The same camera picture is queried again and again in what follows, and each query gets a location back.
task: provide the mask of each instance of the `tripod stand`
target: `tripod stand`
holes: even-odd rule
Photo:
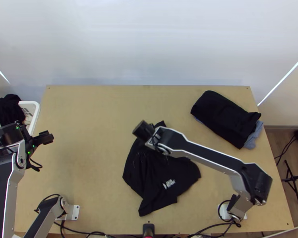
[[[296,186],[296,180],[298,179],[298,176],[294,176],[291,172],[291,169],[287,163],[287,161],[285,160],[285,164],[287,166],[287,175],[285,179],[282,179],[282,182],[286,182],[289,184],[289,186],[294,190],[294,192],[296,193],[297,196],[297,201],[298,201],[298,190],[297,190],[297,186]]]

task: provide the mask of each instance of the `stack of folded clothes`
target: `stack of folded clothes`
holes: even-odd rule
[[[214,133],[238,149],[255,148],[263,122],[258,112],[247,112],[214,91],[206,91],[191,109],[191,114]]]

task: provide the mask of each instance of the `white backdrop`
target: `white backdrop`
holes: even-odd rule
[[[46,84],[250,85],[298,61],[298,0],[0,0],[0,70]]]

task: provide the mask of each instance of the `black t-shirt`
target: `black t-shirt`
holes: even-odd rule
[[[166,126],[162,121],[155,125]],[[156,152],[136,139],[126,160],[123,179],[143,198],[139,215],[177,202],[177,196],[189,189],[200,177],[190,159],[173,158]]]

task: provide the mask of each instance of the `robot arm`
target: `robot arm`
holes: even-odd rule
[[[18,183],[26,169],[39,171],[39,167],[30,164],[30,158],[39,145],[52,143],[53,139],[48,131],[32,137],[19,123],[0,127],[0,238],[18,237],[14,235]],[[79,206],[69,205],[63,196],[57,194],[43,200],[37,210],[39,215],[25,238],[46,237],[56,219],[77,220]]]
[[[255,163],[241,160],[189,141],[184,134],[167,127],[153,128],[142,121],[133,134],[149,148],[171,157],[187,157],[230,177],[238,193],[231,197],[229,215],[240,223],[253,205],[266,204],[273,179]]]

